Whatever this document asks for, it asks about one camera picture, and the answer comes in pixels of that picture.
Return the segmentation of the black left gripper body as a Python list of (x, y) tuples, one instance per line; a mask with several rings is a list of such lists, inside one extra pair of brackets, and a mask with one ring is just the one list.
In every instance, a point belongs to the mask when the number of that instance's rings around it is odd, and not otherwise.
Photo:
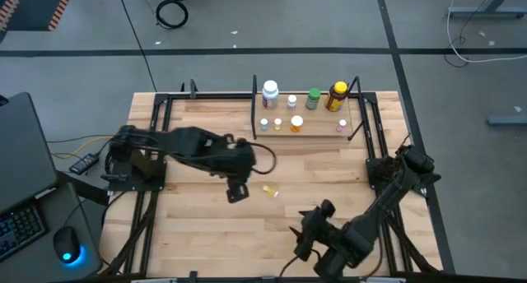
[(246, 183), (256, 164), (252, 146), (243, 137), (226, 137), (226, 147), (222, 149), (220, 171), (228, 178)]

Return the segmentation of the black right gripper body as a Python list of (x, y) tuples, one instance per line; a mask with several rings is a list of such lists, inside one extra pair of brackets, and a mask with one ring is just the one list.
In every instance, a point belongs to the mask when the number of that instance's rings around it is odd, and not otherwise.
[(315, 211), (311, 218), (301, 219), (303, 239), (299, 240), (299, 259), (307, 261), (314, 242), (329, 247), (329, 231), (332, 225), (327, 221), (332, 216), (331, 211)]

